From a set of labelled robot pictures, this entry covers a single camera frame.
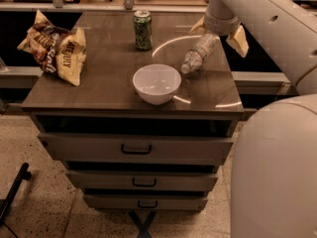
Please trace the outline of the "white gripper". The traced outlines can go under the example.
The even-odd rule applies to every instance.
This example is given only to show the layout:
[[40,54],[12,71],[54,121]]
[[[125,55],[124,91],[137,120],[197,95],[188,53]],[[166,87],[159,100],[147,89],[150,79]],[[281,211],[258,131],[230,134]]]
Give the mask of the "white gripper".
[[190,35],[202,35],[206,28],[218,35],[228,36],[226,42],[242,58],[249,51],[245,29],[241,21],[223,0],[209,0],[205,16],[200,18],[190,29]]

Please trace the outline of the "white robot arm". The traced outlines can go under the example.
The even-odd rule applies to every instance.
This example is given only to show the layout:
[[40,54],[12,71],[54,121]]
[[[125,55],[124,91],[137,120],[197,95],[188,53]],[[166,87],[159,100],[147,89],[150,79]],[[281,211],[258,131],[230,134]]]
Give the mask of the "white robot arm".
[[244,125],[231,171],[231,238],[316,238],[317,17],[291,0],[210,0],[208,30],[243,24],[298,94]]

